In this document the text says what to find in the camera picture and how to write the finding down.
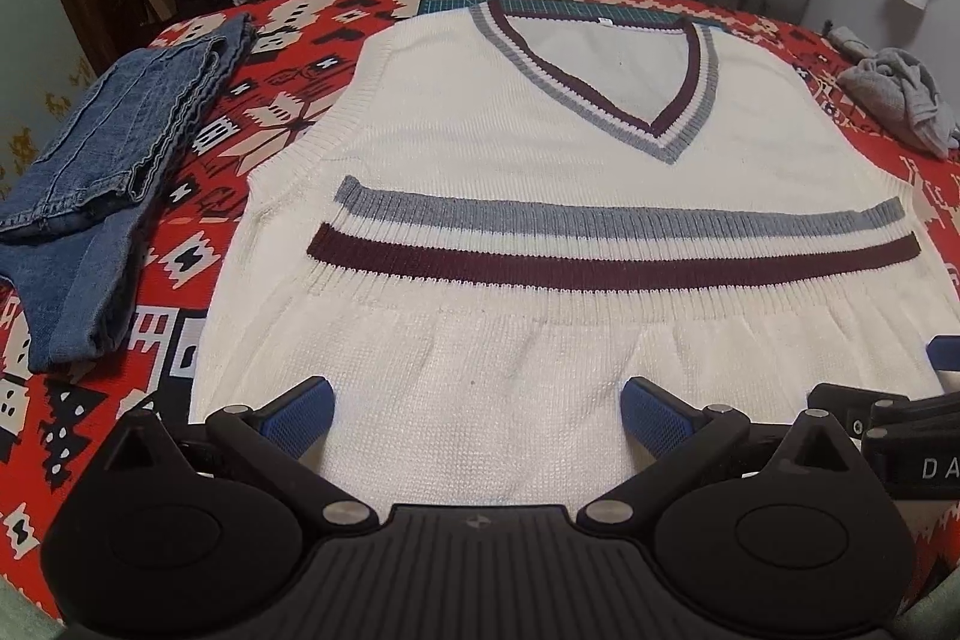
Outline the grey crumpled garment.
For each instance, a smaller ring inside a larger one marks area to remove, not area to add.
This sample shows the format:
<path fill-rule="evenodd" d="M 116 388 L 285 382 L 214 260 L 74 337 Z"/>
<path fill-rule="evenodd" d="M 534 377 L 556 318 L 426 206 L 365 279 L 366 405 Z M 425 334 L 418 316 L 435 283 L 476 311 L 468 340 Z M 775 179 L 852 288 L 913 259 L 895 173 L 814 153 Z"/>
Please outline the grey crumpled garment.
<path fill-rule="evenodd" d="M 846 26 L 828 29 L 827 41 L 851 62 L 838 86 L 887 133 L 940 161 L 958 151 L 958 115 L 916 55 L 875 50 Z"/>

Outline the folded blue jeans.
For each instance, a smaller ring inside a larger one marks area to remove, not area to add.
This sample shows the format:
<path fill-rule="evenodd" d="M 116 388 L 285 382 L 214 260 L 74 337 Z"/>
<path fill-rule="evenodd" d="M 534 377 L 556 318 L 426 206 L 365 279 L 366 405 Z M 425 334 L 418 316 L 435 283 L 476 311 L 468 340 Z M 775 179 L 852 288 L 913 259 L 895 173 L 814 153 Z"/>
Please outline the folded blue jeans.
<path fill-rule="evenodd" d="M 127 335 L 156 202 L 254 37 L 235 14 L 124 55 L 10 191 L 2 278 L 20 296 L 34 374 L 98 359 Z"/>

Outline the red patterned blanket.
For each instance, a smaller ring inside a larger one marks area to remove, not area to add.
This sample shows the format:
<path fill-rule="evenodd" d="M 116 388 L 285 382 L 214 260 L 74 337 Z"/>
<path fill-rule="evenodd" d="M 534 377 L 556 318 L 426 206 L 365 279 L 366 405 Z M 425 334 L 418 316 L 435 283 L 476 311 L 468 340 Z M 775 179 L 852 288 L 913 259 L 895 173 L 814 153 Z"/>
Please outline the red patterned blanket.
<path fill-rule="evenodd" d="M 844 96 L 844 58 L 814 31 L 768 16 L 693 0 L 569 0 L 630 14 L 678 13 L 711 21 L 765 47 L 797 71 L 823 112 L 864 158 L 910 187 L 931 241 L 958 268 L 958 166 L 901 146 Z M 421 2 L 470 0 L 267 0 L 247 8 L 259 40 L 199 128 L 167 192 L 151 237 L 127 341 L 96 364 L 53 375 L 26 369 L 21 301 L 2 292 L 3 593 L 37 620 L 37 635 L 60 629 L 41 573 L 41 539 L 68 489 L 127 409 L 144 404 L 183 416 L 197 346 L 221 257 L 247 198 L 247 174 L 296 142 L 352 78 L 364 39 L 409 18 Z"/>

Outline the white knit vest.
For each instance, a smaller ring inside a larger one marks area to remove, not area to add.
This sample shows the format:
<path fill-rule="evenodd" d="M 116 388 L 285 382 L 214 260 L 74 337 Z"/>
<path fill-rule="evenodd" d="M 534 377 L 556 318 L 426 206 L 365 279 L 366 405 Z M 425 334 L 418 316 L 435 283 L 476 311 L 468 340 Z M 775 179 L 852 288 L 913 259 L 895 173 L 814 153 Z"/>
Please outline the white knit vest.
<path fill-rule="evenodd" d="M 581 507 L 630 476 L 633 377 L 761 422 L 822 381 L 937 395 L 958 328 L 911 188 L 688 19 L 407 19 L 247 186 L 190 419 L 324 377 L 317 469 L 379 512 Z"/>

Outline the green cutting mat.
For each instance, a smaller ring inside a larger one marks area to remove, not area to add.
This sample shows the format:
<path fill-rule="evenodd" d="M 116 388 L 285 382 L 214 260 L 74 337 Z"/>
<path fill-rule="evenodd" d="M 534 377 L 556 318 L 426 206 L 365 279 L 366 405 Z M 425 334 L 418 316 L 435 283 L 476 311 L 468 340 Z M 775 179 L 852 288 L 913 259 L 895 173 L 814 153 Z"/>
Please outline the green cutting mat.
<path fill-rule="evenodd" d="M 416 13 L 432 14 L 441 11 L 460 10 L 477 7 L 483 3 L 496 2 L 501 10 L 511 16 L 526 18 L 578 19 L 578 21 L 601 21 L 608 19 L 619 26 L 672 25 L 675 21 L 688 19 L 692 23 L 713 26 L 729 32 L 731 28 L 716 19 L 698 18 L 692 13 L 672 13 L 672 11 L 654 10 L 654 8 L 636 8 L 628 5 L 609 5 L 599 2 L 576 2 L 576 0 L 420 0 Z"/>

